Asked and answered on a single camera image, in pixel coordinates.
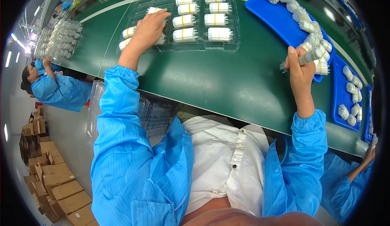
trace white shirt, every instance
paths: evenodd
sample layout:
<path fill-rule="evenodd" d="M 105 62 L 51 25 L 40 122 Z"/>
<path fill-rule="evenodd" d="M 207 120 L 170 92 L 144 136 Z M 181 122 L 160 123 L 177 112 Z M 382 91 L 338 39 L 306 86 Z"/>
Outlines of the white shirt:
<path fill-rule="evenodd" d="M 183 123 L 194 147 L 186 215 L 213 198 L 227 196 L 232 208 L 261 216 L 267 137 L 260 126 L 238 129 L 229 124 L 216 115 L 197 116 Z"/>

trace hand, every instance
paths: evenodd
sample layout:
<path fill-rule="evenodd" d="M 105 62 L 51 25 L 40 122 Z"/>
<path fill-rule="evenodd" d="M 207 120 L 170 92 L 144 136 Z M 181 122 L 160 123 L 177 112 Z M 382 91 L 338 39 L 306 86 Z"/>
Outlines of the hand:
<path fill-rule="evenodd" d="M 171 13 L 167 12 L 167 9 L 147 14 L 144 19 L 138 22 L 134 36 L 123 51 L 133 49 L 143 53 L 147 48 L 153 46 L 161 37 L 165 26 L 165 18 L 170 15 Z"/>
<path fill-rule="evenodd" d="M 366 154 L 364 155 L 362 164 L 368 165 L 375 159 L 375 146 L 374 142 L 371 142 L 370 146 L 368 147 Z"/>
<path fill-rule="evenodd" d="M 42 62 L 43 62 L 44 68 L 46 68 L 46 67 L 51 68 L 51 57 L 43 58 Z"/>
<path fill-rule="evenodd" d="M 314 62 L 299 65 L 298 57 L 304 55 L 306 50 L 302 47 L 294 49 L 289 46 L 285 61 L 285 68 L 290 71 L 290 84 L 297 106 L 298 116 L 308 118 L 314 114 L 315 108 L 311 95 L 311 84 L 315 73 Z"/>

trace workbench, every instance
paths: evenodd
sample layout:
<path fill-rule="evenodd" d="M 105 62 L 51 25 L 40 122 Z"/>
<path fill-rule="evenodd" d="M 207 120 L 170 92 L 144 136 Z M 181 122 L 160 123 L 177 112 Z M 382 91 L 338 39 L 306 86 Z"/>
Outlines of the workbench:
<path fill-rule="evenodd" d="M 84 29 L 74 55 L 61 65 L 104 78 L 104 71 L 115 66 L 122 31 L 127 27 L 129 6 L 124 0 L 110 0 L 77 16 Z M 297 0 L 333 39 L 336 53 L 372 84 L 372 75 L 350 29 L 340 26 L 324 14 L 321 0 Z M 138 72 L 139 89 L 199 108 L 230 116 L 285 134 L 291 134 L 296 105 L 289 74 L 282 74 L 279 64 L 287 56 L 287 44 L 261 19 L 236 0 L 241 44 L 235 51 L 181 51 L 142 55 Z M 316 108 L 326 113 L 328 146 L 364 156 L 367 144 L 362 141 L 366 120 L 367 91 L 363 95 L 363 121 L 359 132 L 334 124 L 332 67 L 322 82 L 312 83 Z"/>

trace fluorescent light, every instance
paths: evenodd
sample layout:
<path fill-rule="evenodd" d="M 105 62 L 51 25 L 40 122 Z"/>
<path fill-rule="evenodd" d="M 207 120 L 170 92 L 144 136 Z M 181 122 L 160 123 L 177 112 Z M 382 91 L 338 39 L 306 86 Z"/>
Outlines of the fluorescent light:
<path fill-rule="evenodd" d="M 38 6 L 37 10 L 36 10 L 35 13 L 34 13 L 34 16 L 37 15 L 37 13 L 38 13 L 38 11 L 39 11 L 40 8 L 41 8 L 41 6 Z"/>
<path fill-rule="evenodd" d="M 335 15 L 326 7 L 324 7 L 324 11 L 325 11 L 325 14 L 332 20 L 332 21 L 336 21 L 336 17 Z"/>
<path fill-rule="evenodd" d="M 8 141 L 7 124 L 4 124 L 4 134 L 5 134 L 5 141 Z"/>
<path fill-rule="evenodd" d="M 5 63 L 5 67 L 8 67 L 8 64 L 9 64 L 9 60 L 11 59 L 11 54 L 12 52 L 8 52 L 8 56 L 7 56 L 7 62 Z"/>
<path fill-rule="evenodd" d="M 15 41 L 17 41 L 17 38 L 16 38 L 15 34 L 11 33 L 11 37 L 12 37 Z"/>
<path fill-rule="evenodd" d="M 26 47 L 24 47 L 24 45 L 19 40 L 17 40 L 17 43 L 19 43 L 19 45 L 22 46 L 22 48 L 26 49 Z"/>

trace woman's hair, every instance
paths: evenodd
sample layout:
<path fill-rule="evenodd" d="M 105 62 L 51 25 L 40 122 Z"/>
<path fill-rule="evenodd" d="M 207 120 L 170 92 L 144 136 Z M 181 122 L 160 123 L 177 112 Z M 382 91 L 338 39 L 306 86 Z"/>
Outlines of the woman's hair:
<path fill-rule="evenodd" d="M 28 66 L 26 66 L 22 72 L 22 83 L 20 84 L 20 89 L 25 90 L 30 95 L 34 95 L 31 90 L 31 83 L 27 79 L 27 77 L 30 75 L 27 67 Z"/>

